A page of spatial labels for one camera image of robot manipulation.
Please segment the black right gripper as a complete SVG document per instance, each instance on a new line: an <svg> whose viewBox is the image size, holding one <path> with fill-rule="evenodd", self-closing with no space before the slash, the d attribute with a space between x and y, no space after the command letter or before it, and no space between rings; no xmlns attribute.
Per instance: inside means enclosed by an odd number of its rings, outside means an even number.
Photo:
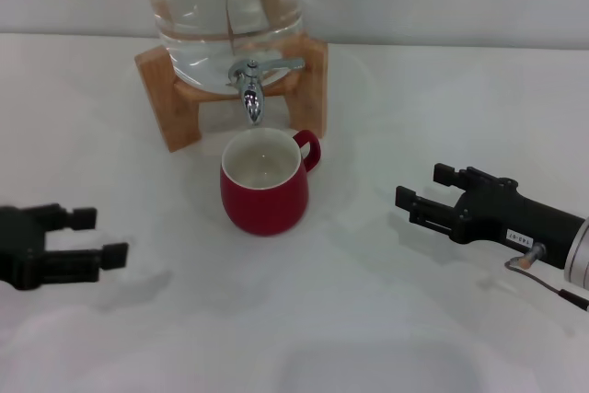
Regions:
<svg viewBox="0 0 589 393"><path fill-rule="evenodd" d="M396 188L395 205L409 213L412 224L444 235L453 231L453 240L458 244L487 240L523 252L525 245L508 234L514 231L543 244L546 253L541 260L562 269L584 223L577 215L521 195L516 182L496 179L473 167L455 170L438 163L433 169L433 181L464 191L454 209L402 186Z"/></svg>

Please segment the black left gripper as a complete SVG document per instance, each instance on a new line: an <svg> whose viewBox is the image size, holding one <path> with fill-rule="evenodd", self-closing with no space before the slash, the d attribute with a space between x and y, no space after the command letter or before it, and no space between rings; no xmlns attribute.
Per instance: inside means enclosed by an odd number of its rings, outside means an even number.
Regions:
<svg viewBox="0 0 589 393"><path fill-rule="evenodd" d="M125 268L128 243L43 255L44 231L94 230L97 218L96 208L68 212L58 203L29 207L27 213L16 207L0 207L0 282L19 291L32 291L42 283L96 283L101 271Z"/></svg>

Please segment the glass water dispenser jar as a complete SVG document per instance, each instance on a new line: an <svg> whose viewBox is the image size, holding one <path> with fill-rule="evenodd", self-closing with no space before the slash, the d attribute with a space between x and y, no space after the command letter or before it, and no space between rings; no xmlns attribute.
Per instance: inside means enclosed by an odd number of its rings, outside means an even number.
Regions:
<svg viewBox="0 0 589 393"><path fill-rule="evenodd" d="M150 0L176 75L201 90L230 95L236 62L286 58L304 30L300 0Z"/></svg>

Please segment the red ceramic cup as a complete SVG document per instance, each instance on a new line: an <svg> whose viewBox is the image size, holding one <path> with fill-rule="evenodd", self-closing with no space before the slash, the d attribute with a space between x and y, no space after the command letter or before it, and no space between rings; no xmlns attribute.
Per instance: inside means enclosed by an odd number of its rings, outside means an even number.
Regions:
<svg viewBox="0 0 589 393"><path fill-rule="evenodd" d="M294 135L272 128L246 130L227 144L221 158L220 192L225 212L240 229L257 236L281 234L308 206L307 173L321 159L309 130Z"/></svg>

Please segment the chrome faucet with lever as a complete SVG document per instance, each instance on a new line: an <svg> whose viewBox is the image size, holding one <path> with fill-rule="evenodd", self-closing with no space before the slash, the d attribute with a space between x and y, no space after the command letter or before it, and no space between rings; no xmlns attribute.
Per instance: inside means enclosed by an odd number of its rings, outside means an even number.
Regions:
<svg viewBox="0 0 589 393"><path fill-rule="evenodd" d="M300 70L305 67L303 58L276 59L259 63L245 59L234 63L228 70L230 84L238 91L248 121L252 125L262 122L265 109L265 94L262 75L280 70Z"/></svg>

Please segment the wooden dispenser stand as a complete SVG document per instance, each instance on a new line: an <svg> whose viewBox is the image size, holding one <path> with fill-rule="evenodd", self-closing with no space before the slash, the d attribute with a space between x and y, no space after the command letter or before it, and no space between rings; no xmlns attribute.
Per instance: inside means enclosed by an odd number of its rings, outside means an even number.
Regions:
<svg viewBox="0 0 589 393"><path fill-rule="evenodd" d="M229 70L230 94L206 92L193 87L175 73L171 56L163 46L135 56L135 64L159 130L171 152L198 142L199 105L242 99L239 88L248 86L259 98L283 97L290 127L309 130L322 137L328 119L329 47L305 33L279 43L285 57L259 63L240 60Z"/></svg>

